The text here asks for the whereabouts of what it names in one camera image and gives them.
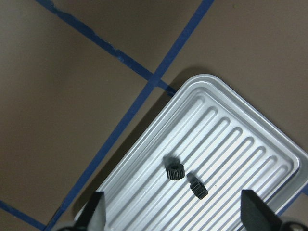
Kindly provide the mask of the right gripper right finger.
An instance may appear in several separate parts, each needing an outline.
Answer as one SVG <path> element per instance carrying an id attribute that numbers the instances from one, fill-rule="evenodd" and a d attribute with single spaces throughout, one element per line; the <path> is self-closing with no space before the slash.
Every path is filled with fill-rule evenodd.
<path id="1" fill-rule="evenodd" d="M 279 231 L 281 219 L 253 191 L 241 191 L 241 221 L 247 231 Z"/>

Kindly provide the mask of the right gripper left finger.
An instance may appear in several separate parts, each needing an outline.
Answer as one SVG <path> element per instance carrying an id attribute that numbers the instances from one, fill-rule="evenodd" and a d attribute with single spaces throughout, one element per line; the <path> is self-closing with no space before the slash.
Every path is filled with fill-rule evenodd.
<path id="1" fill-rule="evenodd" d="M 103 231 L 106 225 L 104 192 L 94 192 L 77 218 L 74 231 Z"/>

